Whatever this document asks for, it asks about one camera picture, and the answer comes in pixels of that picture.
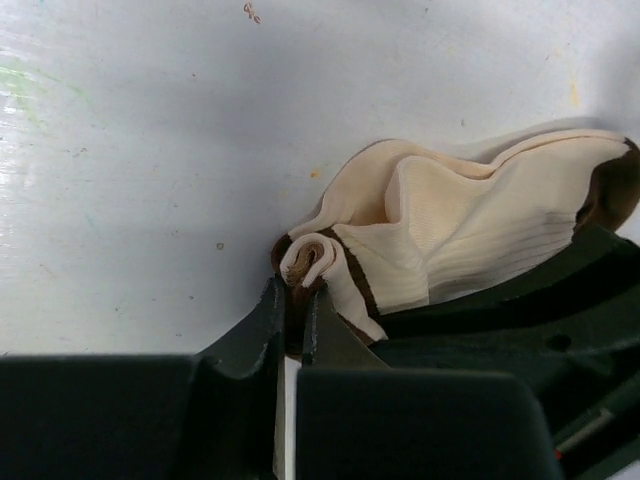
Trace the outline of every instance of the sock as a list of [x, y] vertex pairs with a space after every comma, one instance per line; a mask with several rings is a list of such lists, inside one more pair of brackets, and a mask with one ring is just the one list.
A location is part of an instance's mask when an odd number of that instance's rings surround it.
[[301, 335], [303, 304], [326, 285], [363, 341], [385, 339], [380, 315], [505, 282], [565, 248], [578, 228], [617, 229], [639, 198], [640, 152], [612, 132], [540, 135], [490, 164], [376, 143], [338, 173], [317, 216], [273, 249], [298, 304], [288, 324]]

